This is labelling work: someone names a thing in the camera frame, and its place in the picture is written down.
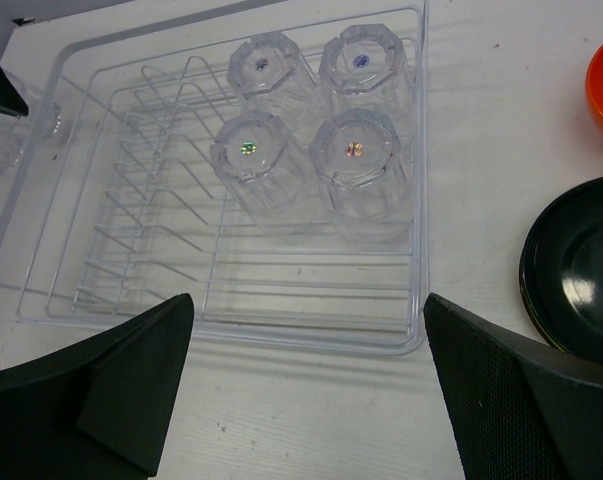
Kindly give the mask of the clear glass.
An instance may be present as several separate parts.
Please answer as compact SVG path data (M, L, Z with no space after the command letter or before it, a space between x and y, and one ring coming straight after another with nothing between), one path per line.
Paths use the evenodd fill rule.
M61 107L52 102L50 107L41 108L43 91L5 70L7 78L23 97L29 108L29 114L14 117L0 113L0 174L13 168L22 158L25 144L34 126L35 116L43 112L44 127L39 140L45 142L53 137L61 123Z
M402 140L389 116L353 108L330 117L308 154L339 234L369 246L406 235L413 219L412 138Z
M362 108L397 129L411 121L414 76L403 42L384 24L349 26L325 44L319 80L333 115Z
M210 163L262 229L293 232L318 218L312 164L279 117L249 111L228 120L210 146Z
M271 113L291 129L312 116L319 87L299 46L280 31L250 37L230 56L227 82L249 110Z

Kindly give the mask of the lime green plate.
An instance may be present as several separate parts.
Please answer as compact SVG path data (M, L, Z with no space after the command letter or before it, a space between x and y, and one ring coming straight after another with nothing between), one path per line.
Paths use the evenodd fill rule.
M518 266L518 283L519 291L524 309L532 322L532 325L540 334L540 336L546 341L546 343L553 348L568 353L568 350L562 345L554 336L552 336L546 327L542 324L542 315L537 307L533 304L532 291L530 290L530 273L529 268L525 265L524 257L519 260Z

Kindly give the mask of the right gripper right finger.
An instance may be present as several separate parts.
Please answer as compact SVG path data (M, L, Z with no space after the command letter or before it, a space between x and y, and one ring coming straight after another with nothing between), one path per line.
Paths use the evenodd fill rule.
M603 365L431 293L423 309L468 479L603 479Z

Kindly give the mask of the black plate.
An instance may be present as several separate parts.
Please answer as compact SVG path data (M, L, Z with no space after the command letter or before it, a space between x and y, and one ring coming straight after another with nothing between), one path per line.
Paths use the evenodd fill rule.
M554 199L530 228L521 257L548 332L568 353L603 364L603 177Z

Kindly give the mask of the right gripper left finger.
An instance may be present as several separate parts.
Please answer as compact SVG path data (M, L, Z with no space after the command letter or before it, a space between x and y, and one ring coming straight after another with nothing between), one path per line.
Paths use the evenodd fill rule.
M0 370L0 479L156 476L194 313L180 294Z

